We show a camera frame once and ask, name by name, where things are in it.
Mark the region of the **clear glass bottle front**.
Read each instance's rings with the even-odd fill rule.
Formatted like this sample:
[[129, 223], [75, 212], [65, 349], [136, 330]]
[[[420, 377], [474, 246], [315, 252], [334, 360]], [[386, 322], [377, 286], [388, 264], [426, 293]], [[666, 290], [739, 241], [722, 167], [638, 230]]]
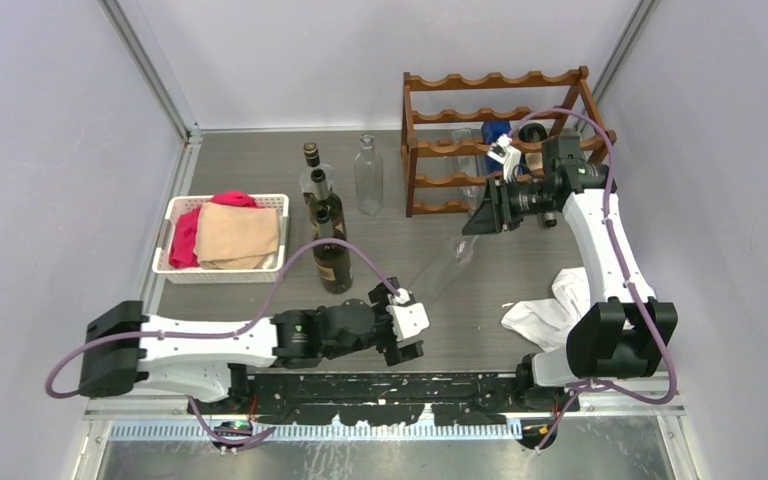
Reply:
[[[460, 128], [451, 132], [451, 140], [459, 143], [463, 140], [475, 140], [475, 134], [471, 128]], [[481, 185], [460, 187], [461, 195], [468, 204], [470, 214], [478, 208], [484, 195], [484, 179], [487, 173], [485, 161], [482, 156], [467, 155], [455, 156], [450, 160], [451, 173], [464, 173], [467, 176], [482, 177]]]

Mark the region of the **blue square glass bottle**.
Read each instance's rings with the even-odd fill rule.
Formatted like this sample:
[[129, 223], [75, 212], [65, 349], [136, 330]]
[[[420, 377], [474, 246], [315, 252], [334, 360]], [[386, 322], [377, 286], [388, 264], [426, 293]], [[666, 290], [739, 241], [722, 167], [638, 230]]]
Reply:
[[481, 126], [481, 135], [483, 142], [488, 146], [492, 144], [500, 135], [507, 134], [508, 136], [511, 130], [511, 123], [509, 121], [493, 120], [486, 121]]

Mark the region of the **dark green wine bottle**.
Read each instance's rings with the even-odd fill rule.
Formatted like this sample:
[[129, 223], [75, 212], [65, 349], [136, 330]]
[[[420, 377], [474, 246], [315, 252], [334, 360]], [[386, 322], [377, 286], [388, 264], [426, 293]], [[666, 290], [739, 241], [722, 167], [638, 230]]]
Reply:
[[[546, 128], [537, 122], [528, 123], [518, 132], [518, 138], [524, 143], [540, 144], [548, 138]], [[540, 170], [543, 168], [542, 151], [524, 153], [522, 163], [529, 171]]]

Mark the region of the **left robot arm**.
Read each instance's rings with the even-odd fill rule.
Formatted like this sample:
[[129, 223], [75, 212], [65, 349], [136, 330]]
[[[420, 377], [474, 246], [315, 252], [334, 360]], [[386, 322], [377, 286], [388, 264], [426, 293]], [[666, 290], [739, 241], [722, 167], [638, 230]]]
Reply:
[[389, 366], [423, 354], [425, 306], [379, 284], [368, 301], [288, 310], [256, 322], [186, 321], [146, 315], [123, 301], [87, 326], [78, 393], [96, 399], [154, 389], [216, 403], [229, 413], [252, 397], [249, 368], [312, 369], [374, 349]]

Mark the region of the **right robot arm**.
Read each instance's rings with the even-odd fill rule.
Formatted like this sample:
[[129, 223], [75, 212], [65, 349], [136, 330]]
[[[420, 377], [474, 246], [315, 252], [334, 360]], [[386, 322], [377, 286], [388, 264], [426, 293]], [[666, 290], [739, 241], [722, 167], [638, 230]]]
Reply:
[[579, 249], [591, 306], [563, 346], [527, 361], [530, 373], [516, 382], [516, 400], [537, 411], [552, 400], [554, 387], [620, 391], [619, 381], [650, 377], [665, 366], [665, 394], [626, 393], [664, 405], [677, 393], [667, 343], [678, 314], [672, 303], [658, 300], [637, 267], [619, 216], [610, 167], [588, 163], [575, 134], [549, 138], [541, 148], [543, 179], [489, 180], [482, 202], [462, 229], [466, 236], [498, 234], [515, 230], [527, 216], [559, 213]]

